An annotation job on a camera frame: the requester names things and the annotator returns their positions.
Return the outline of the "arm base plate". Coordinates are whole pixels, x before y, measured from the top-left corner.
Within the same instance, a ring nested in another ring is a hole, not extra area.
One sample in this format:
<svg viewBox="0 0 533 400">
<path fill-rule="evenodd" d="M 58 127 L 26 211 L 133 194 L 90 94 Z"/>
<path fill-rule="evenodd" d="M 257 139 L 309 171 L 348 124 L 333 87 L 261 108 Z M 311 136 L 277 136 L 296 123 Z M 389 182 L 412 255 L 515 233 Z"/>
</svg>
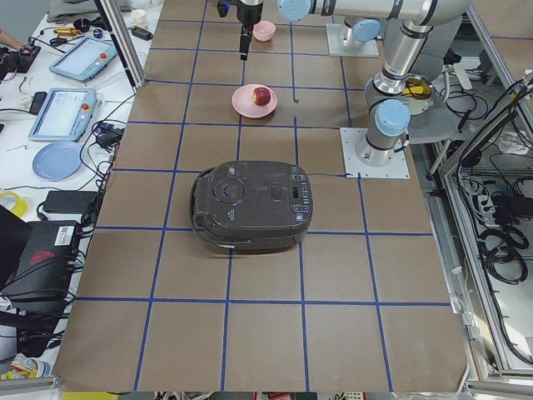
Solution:
<svg viewBox="0 0 533 400">
<path fill-rule="evenodd" d="M 377 33 L 373 27 L 365 29 L 361 24 L 348 27 L 345 24 L 328 23 L 326 25 L 328 52 L 338 57 L 378 58 Z"/>
<path fill-rule="evenodd" d="M 345 175 L 363 179 L 409 179 L 400 138 L 393 149 L 376 150 L 367 142 L 366 132 L 366 128 L 340 128 Z"/>
</svg>

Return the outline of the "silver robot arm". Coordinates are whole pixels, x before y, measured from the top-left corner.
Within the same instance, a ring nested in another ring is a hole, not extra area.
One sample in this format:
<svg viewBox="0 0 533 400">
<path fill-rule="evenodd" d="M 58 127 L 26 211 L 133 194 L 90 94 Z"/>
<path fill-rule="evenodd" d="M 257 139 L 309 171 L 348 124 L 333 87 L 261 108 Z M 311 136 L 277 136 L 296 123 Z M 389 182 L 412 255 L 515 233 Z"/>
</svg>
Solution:
<svg viewBox="0 0 533 400">
<path fill-rule="evenodd" d="M 346 16 L 341 30 L 341 42 L 346 48 L 353 48 L 374 40 L 381 30 L 381 23 L 374 18 Z"/>
<path fill-rule="evenodd" d="M 399 34 L 379 73 L 365 89 L 370 124 L 355 145 L 357 157 L 380 168 L 390 162 L 395 145 L 406 133 L 411 115 L 400 100 L 408 73 L 433 27 L 461 16 L 470 1 L 278 1 L 279 13 L 289 22 L 309 14 L 323 17 L 385 18 L 401 20 Z"/>
</svg>

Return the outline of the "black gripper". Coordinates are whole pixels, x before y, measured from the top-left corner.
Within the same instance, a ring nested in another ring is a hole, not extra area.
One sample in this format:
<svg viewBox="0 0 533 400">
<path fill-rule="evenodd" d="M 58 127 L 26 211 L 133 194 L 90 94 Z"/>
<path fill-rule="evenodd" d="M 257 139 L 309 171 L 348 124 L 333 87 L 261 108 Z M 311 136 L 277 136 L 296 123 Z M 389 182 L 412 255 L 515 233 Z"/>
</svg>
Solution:
<svg viewBox="0 0 533 400">
<path fill-rule="evenodd" d="M 246 61 L 252 42 L 252 26 L 262 20 L 262 0 L 220 0 L 217 2 L 217 11 L 221 18 L 225 18 L 230 6 L 237 8 L 237 20 L 242 24 L 239 53 L 240 59 Z"/>
</svg>

